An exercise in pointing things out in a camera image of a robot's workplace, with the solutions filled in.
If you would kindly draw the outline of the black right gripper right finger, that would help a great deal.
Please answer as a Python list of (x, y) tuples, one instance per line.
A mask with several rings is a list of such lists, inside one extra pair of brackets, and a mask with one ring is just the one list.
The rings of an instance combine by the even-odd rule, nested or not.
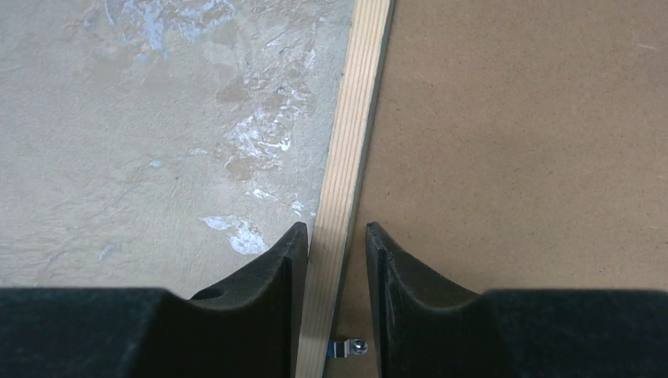
[(667, 294), (468, 290), (366, 227), (382, 377), (664, 377)]

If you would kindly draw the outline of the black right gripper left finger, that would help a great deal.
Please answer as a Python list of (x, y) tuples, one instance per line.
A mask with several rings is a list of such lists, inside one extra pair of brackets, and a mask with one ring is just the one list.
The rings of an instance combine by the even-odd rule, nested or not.
[(1, 291), (4, 377), (293, 377), (308, 235), (184, 299), (155, 287)]

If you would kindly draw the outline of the brown frame backing board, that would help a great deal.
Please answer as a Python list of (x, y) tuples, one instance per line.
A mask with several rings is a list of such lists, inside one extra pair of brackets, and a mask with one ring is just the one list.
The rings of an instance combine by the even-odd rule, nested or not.
[(478, 294), (667, 294), (666, 2), (397, 1), (327, 377), (382, 377), (370, 223)]

